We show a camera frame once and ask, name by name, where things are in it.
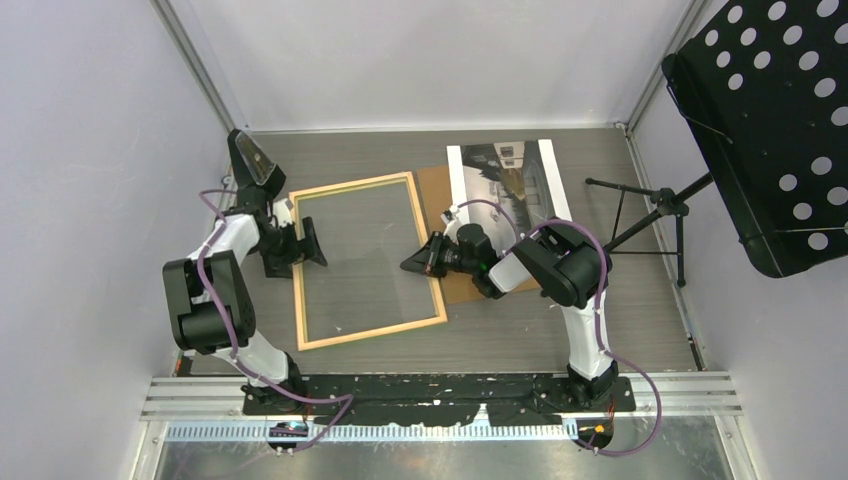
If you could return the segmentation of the photo with white borders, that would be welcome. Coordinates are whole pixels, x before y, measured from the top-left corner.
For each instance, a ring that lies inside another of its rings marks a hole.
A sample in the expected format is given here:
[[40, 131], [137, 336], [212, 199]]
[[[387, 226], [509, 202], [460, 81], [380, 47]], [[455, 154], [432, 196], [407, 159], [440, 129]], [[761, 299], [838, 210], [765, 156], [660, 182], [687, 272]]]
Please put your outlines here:
[[451, 145], [452, 203], [480, 225], [498, 253], [553, 217], [572, 218], [550, 139]]

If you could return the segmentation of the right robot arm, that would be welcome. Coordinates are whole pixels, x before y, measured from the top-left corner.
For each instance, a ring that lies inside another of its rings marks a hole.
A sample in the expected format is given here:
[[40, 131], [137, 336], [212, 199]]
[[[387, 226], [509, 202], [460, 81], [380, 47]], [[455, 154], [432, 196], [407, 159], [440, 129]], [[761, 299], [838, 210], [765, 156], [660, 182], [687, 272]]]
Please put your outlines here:
[[618, 364], [607, 346], [602, 308], [611, 260], [585, 227], [553, 217], [498, 254], [482, 226], [466, 224], [453, 235], [432, 233], [400, 268], [431, 278], [466, 274], [490, 299], [534, 280], [561, 309], [566, 324], [568, 397], [589, 411], [610, 398]]

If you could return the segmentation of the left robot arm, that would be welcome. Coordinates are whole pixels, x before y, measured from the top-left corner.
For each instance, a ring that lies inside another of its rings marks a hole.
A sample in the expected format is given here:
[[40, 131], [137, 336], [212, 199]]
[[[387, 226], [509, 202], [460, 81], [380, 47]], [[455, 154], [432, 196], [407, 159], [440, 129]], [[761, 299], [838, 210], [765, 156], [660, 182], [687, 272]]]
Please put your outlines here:
[[278, 223], [263, 207], [220, 212], [197, 250], [163, 266], [172, 334], [180, 350], [211, 355], [244, 375], [248, 398], [293, 414], [305, 405], [307, 389], [293, 358], [258, 330], [241, 270], [252, 253], [272, 278], [289, 277], [304, 261], [327, 263], [310, 216], [286, 215]]

